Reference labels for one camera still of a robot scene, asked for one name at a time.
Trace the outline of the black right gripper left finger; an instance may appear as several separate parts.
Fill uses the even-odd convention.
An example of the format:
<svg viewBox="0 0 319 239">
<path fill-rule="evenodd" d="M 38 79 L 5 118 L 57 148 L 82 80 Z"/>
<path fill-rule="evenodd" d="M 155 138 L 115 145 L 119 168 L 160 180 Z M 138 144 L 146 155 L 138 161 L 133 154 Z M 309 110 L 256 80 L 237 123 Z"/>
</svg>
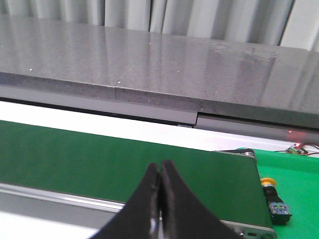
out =
<svg viewBox="0 0 319 239">
<path fill-rule="evenodd" d="M 160 210 L 158 206 L 158 166 L 150 163 L 138 187 L 93 239 L 157 239 Z"/>
</svg>

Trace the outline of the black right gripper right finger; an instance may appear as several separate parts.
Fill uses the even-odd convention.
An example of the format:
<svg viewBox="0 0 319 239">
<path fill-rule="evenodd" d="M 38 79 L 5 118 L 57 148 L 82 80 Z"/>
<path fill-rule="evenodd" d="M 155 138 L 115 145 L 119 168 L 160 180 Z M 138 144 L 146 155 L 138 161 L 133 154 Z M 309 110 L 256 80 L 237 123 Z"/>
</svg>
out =
<svg viewBox="0 0 319 239">
<path fill-rule="evenodd" d="M 165 239 L 239 239 L 193 194 L 173 161 L 161 163 L 159 206 Z"/>
</svg>

